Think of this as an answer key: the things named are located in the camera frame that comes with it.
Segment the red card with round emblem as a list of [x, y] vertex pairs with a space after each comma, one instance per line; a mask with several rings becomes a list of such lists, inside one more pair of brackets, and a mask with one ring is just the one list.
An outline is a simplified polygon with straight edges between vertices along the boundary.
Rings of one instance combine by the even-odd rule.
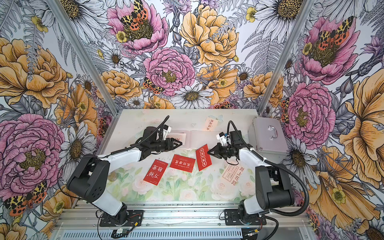
[[196, 160], [199, 171], [212, 165], [211, 156], [208, 154], [208, 145], [204, 145], [196, 150]]

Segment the red landscape greeting card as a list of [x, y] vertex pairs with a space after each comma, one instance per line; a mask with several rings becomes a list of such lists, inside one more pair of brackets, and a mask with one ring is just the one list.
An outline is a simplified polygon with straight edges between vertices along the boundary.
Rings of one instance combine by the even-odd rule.
[[174, 155], [170, 167], [184, 172], [192, 173], [196, 160], [185, 156]]

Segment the pink photo album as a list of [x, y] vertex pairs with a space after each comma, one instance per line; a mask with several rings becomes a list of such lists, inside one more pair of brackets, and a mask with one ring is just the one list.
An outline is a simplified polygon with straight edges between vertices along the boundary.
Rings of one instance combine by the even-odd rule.
[[214, 147], [219, 141], [217, 135], [220, 132], [208, 132], [208, 131], [171, 131], [170, 133], [186, 133], [186, 142], [182, 146], [178, 147], [180, 150], [193, 150], [199, 149], [204, 145], [208, 145], [209, 148]]

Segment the cream card with red characters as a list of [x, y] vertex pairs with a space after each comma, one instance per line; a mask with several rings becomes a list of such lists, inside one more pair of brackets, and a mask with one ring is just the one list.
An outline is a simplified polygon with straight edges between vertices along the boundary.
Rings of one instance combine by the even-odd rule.
[[168, 134], [168, 137], [173, 138], [179, 142], [185, 143], [186, 138], [187, 138], [187, 134], [186, 133], [170, 133], [170, 134]]

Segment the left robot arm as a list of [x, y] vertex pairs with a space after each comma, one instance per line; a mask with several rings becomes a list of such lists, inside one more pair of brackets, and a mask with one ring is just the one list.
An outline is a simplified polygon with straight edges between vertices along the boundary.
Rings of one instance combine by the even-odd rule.
[[170, 131], [167, 125], [147, 127], [143, 136], [127, 148], [108, 155], [85, 155], [67, 180], [67, 189], [103, 211], [102, 217], [107, 224], [126, 225], [129, 221], [127, 206], [106, 190], [108, 176], [125, 165], [182, 146], [181, 141], [167, 136]]

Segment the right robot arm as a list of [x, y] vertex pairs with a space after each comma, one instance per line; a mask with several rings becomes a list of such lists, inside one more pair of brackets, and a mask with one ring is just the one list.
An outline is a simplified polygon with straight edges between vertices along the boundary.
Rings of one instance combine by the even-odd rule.
[[229, 225], [262, 224], [264, 221], [259, 218], [264, 218], [268, 213], [286, 217], [295, 217], [300, 214], [298, 211], [280, 210], [295, 203], [290, 177], [287, 171], [283, 170], [283, 165], [268, 162], [236, 131], [229, 134], [219, 133], [217, 139], [219, 142], [208, 151], [209, 155], [224, 160], [235, 157], [239, 162], [255, 169], [256, 193], [242, 200], [234, 214], [226, 213], [226, 218], [230, 220]]

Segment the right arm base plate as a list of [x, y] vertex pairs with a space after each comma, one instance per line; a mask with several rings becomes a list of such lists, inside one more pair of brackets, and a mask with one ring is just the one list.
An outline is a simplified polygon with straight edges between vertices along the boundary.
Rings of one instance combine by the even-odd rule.
[[258, 214], [249, 215], [245, 211], [225, 209], [224, 215], [226, 226], [264, 226], [267, 224], [266, 218]]

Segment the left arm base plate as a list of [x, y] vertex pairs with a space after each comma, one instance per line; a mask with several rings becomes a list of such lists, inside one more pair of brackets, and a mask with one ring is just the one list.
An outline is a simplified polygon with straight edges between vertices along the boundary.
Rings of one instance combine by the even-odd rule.
[[139, 227], [142, 224], [144, 216], [143, 210], [125, 210], [116, 216], [103, 213], [99, 223], [100, 227]]

